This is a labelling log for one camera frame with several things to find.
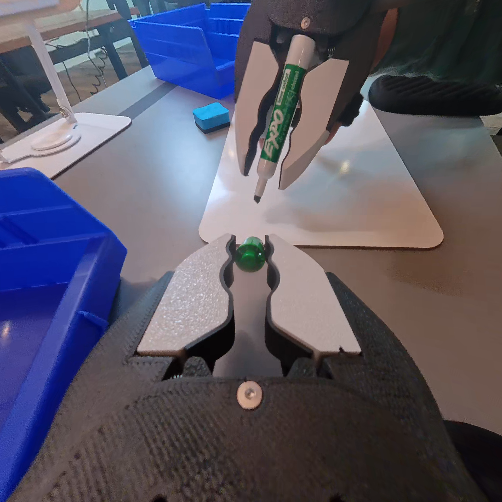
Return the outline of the wooden desk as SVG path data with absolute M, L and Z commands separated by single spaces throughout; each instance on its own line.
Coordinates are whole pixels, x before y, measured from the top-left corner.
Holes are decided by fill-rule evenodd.
M 71 105 L 147 66 L 129 20 L 139 1 L 81 1 L 36 21 Z M 1 142 L 57 114 L 55 93 L 19 24 L 1 28 Z

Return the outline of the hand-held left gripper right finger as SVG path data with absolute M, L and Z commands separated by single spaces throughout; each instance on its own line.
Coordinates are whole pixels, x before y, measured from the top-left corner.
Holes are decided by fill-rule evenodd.
M 276 234 L 266 236 L 266 346 L 281 363 L 308 357 L 320 363 L 361 347 L 327 273 L 315 260 Z

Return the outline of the blue plastic bin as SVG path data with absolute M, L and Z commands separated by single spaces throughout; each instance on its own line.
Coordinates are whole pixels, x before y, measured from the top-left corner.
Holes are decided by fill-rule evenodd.
M 221 99 L 235 91 L 235 57 L 249 3 L 205 3 L 130 20 L 156 78 Z
M 126 255 L 40 171 L 1 171 L 1 501 L 107 330 Z

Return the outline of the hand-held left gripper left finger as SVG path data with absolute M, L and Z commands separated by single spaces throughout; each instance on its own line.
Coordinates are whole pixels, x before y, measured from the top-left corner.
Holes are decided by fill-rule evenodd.
M 235 339 L 233 255 L 236 237 L 226 233 L 174 270 L 138 345 L 141 356 L 193 355 L 216 361 Z

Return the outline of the blue whiteboard eraser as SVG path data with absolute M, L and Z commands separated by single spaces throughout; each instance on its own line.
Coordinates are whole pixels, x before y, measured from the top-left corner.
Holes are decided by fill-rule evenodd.
M 230 125 L 229 110 L 219 102 L 199 107 L 192 112 L 197 128 L 204 134 L 209 134 Z

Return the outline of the green marker cap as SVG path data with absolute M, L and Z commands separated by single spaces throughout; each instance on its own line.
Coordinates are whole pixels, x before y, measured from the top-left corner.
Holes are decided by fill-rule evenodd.
M 250 236 L 235 251 L 235 264 L 246 273 L 255 273 L 266 262 L 265 246 L 256 236 Z

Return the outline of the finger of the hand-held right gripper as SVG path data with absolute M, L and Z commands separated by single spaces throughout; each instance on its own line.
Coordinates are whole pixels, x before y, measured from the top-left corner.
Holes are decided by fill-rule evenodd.
M 290 135 L 281 164 L 279 189 L 292 185 L 308 168 L 329 137 L 328 122 L 349 61 L 328 59 L 309 71 L 300 91 L 300 119 Z
M 278 87 L 279 64 L 268 44 L 254 41 L 235 104 L 235 143 L 239 170 L 248 176 L 258 139 Z

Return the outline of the green dry-erase marker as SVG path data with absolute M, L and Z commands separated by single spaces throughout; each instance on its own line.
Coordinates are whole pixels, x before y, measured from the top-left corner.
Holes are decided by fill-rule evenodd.
M 268 180 L 275 173 L 314 51 L 315 41 L 312 38 L 300 34 L 292 37 L 257 166 L 256 203 L 260 202 Z

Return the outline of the white whiteboard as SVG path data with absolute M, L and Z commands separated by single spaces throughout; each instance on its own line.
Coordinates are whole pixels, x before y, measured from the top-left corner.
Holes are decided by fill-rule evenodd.
M 253 200 L 257 161 L 243 177 L 232 118 L 199 225 L 205 242 L 226 233 L 238 244 L 277 234 L 299 247 L 434 248 L 443 241 L 439 223 L 367 101 L 292 186 L 279 190 L 276 171 L 260 203 Z

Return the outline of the person's right hand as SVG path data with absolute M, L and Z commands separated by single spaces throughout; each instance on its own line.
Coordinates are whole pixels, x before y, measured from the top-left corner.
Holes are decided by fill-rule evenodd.
M 380 29 L 380 35 L 376 46 L 373 64 L 369 74 L 375 72 L 375 68 L 388 51 L 396 30 L 398 20 L 398 8 L 388 9 Z

